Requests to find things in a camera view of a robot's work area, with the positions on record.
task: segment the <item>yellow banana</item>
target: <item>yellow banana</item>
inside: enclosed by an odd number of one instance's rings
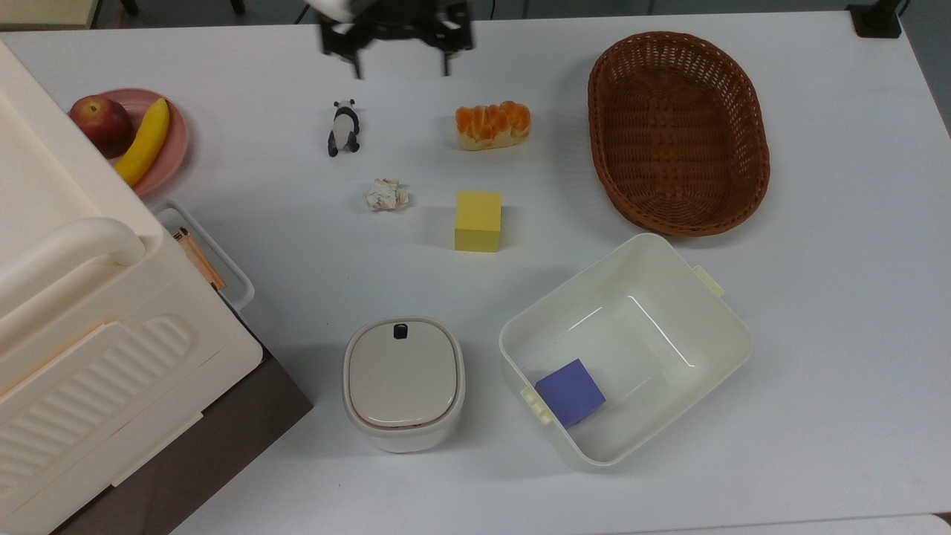
[[[165,135],[168,134],[168,120],[168,103],[165,99],[153,102],[142,119],[139,131],[135,132],[135,140],[126,155],[116,162],[116,172],[130,186],[135,186],[145,176],[162,150]]]

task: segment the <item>yellow sponge block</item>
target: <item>yellow sponge block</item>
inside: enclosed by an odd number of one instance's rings
[[[456,198],[456,250],[497,252],[501,231],[501,193],[459,192]]]

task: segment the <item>purple cube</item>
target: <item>purple cube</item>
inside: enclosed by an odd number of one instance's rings
[[[578,359],[535,383],[535,391],[565,428],[591,416],[605,401],[604,394]]]

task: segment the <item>wire basket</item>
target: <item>wire basket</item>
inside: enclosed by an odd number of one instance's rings
[[[769,182],[756,90],[722,50],[652,31],[615,43],[588,83],[592,155],[614,207],[668,236],[743,223]]]

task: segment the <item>panda figurine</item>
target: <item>panda figurine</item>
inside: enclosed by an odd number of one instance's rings
[[[340,149],[347,148],[351,152],[359,150],[357,134],[359,134],[359,119],[353,109],[356,104],[353,99],[335,102],[334,127],[330,130],[330,139],[327,140],[327,152],[331,157],[337,155]]]

